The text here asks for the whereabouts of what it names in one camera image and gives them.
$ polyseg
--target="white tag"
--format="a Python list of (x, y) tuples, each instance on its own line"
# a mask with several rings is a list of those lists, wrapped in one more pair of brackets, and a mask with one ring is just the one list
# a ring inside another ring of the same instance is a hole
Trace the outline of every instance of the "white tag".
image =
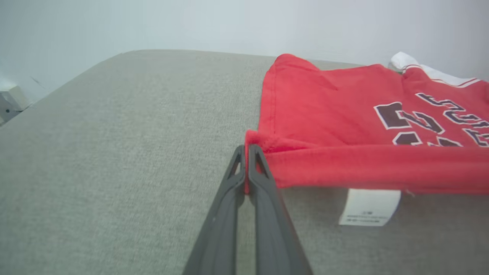
[(397, 209), (398, 190), (349, 189), (340, 225), (383, 226)]

